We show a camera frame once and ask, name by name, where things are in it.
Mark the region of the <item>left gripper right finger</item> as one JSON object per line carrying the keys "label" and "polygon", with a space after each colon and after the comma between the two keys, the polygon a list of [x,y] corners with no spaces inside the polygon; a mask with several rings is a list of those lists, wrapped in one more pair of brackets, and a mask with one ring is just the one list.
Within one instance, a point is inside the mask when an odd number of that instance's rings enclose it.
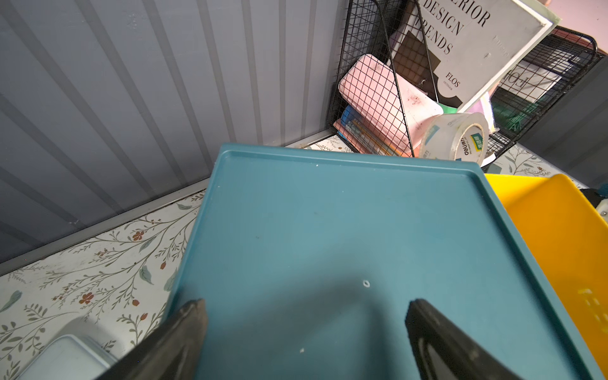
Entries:
{"label": "left gripper right finger", "polygon": [[408,305],[405,327],[422,379],[518,379],[425,299]]}

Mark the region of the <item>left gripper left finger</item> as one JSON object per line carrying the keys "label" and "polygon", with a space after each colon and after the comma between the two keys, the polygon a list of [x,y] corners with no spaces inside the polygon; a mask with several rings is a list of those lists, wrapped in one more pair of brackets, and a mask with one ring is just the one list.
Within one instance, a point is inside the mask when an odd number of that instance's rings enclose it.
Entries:
{"label": "left gripper left finger", "polygon": [[99,378],[193,379],[207,327],[205,301],[189,301]]}

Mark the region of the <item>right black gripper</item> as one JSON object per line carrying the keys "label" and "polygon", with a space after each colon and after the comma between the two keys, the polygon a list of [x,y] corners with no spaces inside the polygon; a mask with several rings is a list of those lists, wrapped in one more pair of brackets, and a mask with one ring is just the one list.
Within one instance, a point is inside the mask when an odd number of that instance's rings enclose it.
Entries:
{"label": "right black gripper", "polygon": [[607,216],[607,183],[600,185],[599,188],[583,188],[581,192],[590,202],[592,207],[597,210],[600,216],[608,222]]}

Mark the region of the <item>yellow top drawer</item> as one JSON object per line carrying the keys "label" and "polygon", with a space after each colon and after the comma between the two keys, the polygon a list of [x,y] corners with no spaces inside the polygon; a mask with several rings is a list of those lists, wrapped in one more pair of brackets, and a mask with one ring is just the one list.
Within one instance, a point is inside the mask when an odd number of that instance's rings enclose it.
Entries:
{"label": "yellow top drawer", "polygon": [[564,174],[486,178],[606,375],[606,221]]}

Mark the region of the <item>teal drawer cabinet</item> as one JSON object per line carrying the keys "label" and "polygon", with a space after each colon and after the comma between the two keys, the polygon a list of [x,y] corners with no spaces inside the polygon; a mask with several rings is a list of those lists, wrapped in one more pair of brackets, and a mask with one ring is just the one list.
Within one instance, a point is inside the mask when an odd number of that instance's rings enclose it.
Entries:
{"label": "teal drawer cabinet", "polygon": [[417,379],[414,299],[521,378],[603,376],[470,162],[224,144],[166,312],[194,299],[202,379]]}

